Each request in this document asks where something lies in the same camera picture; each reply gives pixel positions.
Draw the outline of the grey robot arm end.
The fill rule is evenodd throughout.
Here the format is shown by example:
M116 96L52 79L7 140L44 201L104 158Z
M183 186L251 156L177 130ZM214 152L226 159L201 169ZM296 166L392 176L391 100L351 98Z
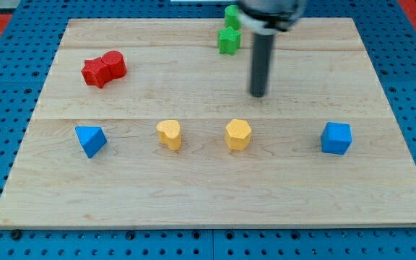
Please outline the grey robot arm end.
M239 0L241 24L260 35L288 31L304 14L307 0Z

